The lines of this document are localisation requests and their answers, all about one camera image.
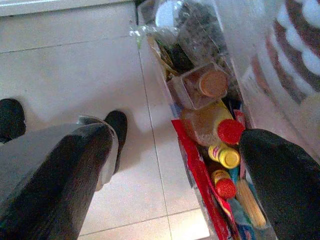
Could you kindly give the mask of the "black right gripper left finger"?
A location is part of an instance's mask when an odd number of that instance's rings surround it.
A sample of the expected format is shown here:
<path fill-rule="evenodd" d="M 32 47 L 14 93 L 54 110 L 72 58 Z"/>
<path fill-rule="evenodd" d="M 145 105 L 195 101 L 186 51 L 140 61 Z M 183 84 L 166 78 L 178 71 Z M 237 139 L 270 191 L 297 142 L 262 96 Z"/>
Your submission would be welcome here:
<path fill-rule="evenodd" d="M 1 239 L 77 239 L 111 148 L 103 123 L 53 126 L 2 145 Z"/>

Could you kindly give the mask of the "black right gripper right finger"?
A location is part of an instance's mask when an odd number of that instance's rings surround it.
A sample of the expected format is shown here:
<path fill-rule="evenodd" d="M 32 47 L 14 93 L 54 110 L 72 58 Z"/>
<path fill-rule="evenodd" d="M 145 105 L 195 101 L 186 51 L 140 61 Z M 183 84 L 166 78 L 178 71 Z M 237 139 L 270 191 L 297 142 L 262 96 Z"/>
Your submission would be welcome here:
<path fill-rule="evenodd" d="M 239 150 L 280 240 L 320 238 L 320 166 L 300 146 L 264 129 L 246 129 Z"/>

